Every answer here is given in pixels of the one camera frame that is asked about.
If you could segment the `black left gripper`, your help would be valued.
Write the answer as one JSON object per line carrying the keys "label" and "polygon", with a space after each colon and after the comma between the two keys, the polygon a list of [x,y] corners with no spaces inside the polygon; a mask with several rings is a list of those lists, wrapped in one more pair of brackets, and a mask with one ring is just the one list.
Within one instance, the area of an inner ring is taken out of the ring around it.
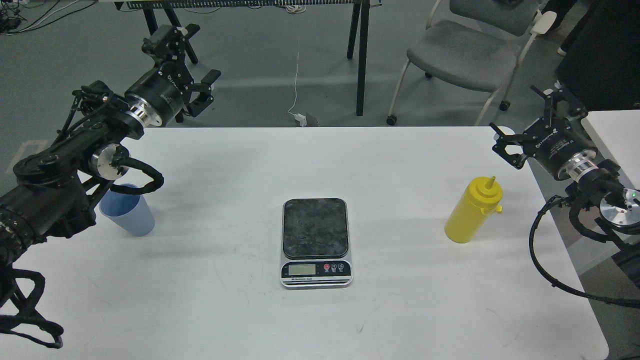
{"label": "black left gripper", "polygon": [[127,113],[142,125],[182,123],[183,117],[196,117],[213,103],[211,92],[222,72],[211,69],[200,82],[194,82],[185,65],[186,43],[199,30],[196,23],[185,27],[164,24],[142,40],[142,52],[155,65],[125,92]]}

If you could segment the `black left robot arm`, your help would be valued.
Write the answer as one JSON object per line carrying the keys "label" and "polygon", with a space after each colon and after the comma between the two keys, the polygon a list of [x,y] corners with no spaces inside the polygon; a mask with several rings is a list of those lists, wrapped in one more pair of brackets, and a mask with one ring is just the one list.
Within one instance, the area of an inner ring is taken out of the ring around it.
{"label": "black left robot arm", "polygon": [[0,201],[0,262],[1,303],[12,302],[17,312],[1,316],[3,334],[34,325],[52,341],[27,333],[23,338],[51,349],[63,346],[62,326],[36,310],[45,277],[17,269],[14,262],[48,237],[69,239],[96,225],[96,206],[108,191],[143,195],[163,186],[162,173],[132,158],[121,142],[141,139],[149,126],[196,117],[213,103],[211,92],[221,71],[212,69],[196,82],[185,64],[187,42],[200,29],[196,23],[160,26],[142,41],[153,68],[122,96],[100,80],[75,90],[52,145],[14,165],[17,186]]}

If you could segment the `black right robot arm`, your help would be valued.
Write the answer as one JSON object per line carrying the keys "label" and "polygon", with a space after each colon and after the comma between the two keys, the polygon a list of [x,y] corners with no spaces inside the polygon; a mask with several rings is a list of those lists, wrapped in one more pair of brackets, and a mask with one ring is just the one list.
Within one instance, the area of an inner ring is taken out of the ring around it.
{"label": "black right robot arm", "polygon": [[607,305],[637,309],[640,304],[636,299],[598,296],[562,283],[542,267],[535,255],[535,233],[543,216],[554,207],[568,207],[569,223],[581,236],[634,251],[621,235],[639,234],[639,191],[621,183],[619,164],[611,159],[595,161],[598,148],[578,130],[579,121],[588,112],[569,89],[557,84],[546,90],[531,86],[531,90],[544,101],[543,112],[522,133],[506,134],[490,123],[495,132],[492,150],[510,166],[521,169],[531,159],[554,180],[571,180],[565,196],[551,196],[537,212],[528,235],[530,258],[556,289]]}

